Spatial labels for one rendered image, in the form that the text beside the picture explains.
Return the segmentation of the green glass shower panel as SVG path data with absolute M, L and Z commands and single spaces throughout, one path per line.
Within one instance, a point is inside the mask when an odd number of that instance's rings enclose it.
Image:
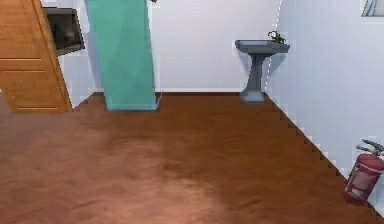
M 148 0 L 87 0 L 109 110 L 158 108 Z

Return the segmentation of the brown wooden door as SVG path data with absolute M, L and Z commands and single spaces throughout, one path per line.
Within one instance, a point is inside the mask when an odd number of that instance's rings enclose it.
M 0 90 L 14 113 L 72 110 L 40 0 L 0 0 Z

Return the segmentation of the red fire extinguisher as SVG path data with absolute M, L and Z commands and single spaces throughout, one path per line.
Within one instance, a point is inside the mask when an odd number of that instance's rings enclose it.
M 384 174 L 384 146 L 371 140 L 363 139 L 370 148 L 357 145 L 363 151 L 360 154 L 345 182 L 343 198 L 354 205 L 364 204 L 372 193 L 381 175 Z

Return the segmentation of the white framed window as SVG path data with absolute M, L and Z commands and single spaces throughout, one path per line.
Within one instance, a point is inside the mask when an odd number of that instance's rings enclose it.
M 384 17 L 384 0 L 364 0 L 362 17 Z

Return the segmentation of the grey pedestal sink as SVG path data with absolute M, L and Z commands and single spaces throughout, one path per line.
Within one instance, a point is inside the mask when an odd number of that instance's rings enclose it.
M 262 104 L 265 102 L 262 92 L 263 63 L 266 58 L 278 53 L 287 53 L 290 46 L 275 43 L 272 40 L 236 40 L 236 48 L 251 57 L 252 64 L 245 89 L 240 98 L 247 104 Z

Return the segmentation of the dark framed wall picture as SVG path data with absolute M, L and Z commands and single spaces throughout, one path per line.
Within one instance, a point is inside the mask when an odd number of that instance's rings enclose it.
M 85 48 L 77 11 L 74 8 L 44 7 L 43 10 L 57 56 Z

